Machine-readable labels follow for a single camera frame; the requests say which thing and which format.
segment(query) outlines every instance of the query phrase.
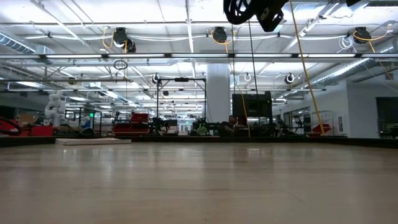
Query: person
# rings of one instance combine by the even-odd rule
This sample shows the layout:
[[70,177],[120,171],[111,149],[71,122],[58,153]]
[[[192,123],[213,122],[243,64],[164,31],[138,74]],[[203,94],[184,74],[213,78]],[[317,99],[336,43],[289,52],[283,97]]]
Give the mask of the person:
[[220,125],[219,134],[220,136],[232,136],[235,133],[234,125],[236,123],[236,118],[233,115],[228,117],[228,122],[223,121]]

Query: white robot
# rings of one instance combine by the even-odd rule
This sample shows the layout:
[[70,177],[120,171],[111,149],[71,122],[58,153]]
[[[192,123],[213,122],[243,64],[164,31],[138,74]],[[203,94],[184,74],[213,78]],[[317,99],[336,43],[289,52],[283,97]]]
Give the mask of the white robot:
[[61,100],[62,91],[56,91],[49,95],[49,103],[45,107],[44,114],[44,125],[49,126],[52,124],[53,127],[60,126],[60,115],[65,112],[65,102]]

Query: white board on floor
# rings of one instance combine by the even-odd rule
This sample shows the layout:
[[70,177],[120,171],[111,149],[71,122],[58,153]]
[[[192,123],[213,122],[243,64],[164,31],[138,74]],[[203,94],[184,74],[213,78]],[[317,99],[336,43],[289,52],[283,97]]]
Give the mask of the white board on floor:
[[56,144],[64,146],[82,146],[97,144],[130,144],[130,139],[100,138],[100,139],[56,139]]

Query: column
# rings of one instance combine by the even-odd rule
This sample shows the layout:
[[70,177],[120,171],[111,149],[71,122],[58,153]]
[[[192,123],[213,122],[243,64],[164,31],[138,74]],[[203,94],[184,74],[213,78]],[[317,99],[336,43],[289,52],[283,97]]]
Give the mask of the column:
[[229,75],[228,64],[207,65],[207,122],[228,121],[231,114]]

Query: wooden floor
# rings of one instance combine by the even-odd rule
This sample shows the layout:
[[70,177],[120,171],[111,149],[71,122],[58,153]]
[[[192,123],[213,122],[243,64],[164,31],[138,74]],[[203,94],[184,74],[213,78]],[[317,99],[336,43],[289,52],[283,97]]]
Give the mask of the wooden floor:
[[327,144],[0,149],[0,223],[397,223],[398,150]]

